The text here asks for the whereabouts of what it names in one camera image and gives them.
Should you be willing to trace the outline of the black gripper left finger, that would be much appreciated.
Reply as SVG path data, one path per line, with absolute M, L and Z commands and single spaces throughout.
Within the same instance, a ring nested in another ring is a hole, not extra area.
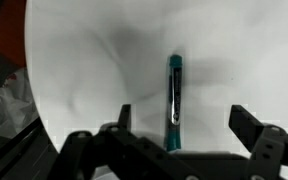
M 118 125 L 129 130 L 131 128 L 131 105 L 124 104 L 118 118 Z

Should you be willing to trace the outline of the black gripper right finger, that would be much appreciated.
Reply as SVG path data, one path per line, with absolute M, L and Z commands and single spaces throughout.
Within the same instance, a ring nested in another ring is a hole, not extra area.
M 241 105 L 232 105 L 229 116 L 229 128 L 251 152 L 257 139 L 262 133 L 264 125 Z

